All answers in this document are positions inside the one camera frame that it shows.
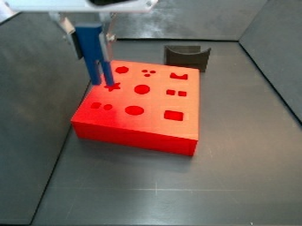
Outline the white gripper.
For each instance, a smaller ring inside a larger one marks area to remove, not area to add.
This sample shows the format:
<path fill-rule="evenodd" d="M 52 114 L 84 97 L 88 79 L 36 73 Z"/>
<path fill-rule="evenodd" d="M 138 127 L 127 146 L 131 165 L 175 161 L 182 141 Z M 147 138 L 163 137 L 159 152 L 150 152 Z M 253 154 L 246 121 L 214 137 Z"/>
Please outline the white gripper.
<path fill-rule="evenodd" d="M 102 33 L 99 35 L 103 56 L 107 62 L 112 60 L 112 43 L 116 35 L 112 32 L 115 12 L 147 12 L 158 0 L 4 0 L 13 11 L 45 11 L 49 18 L 66 34 L 66 40 L 72 46 L 75 57 L 80 59 L 83 52 L 76 37 L 76 29 L 62 12 L 103 12 L 99 14 Z"/>

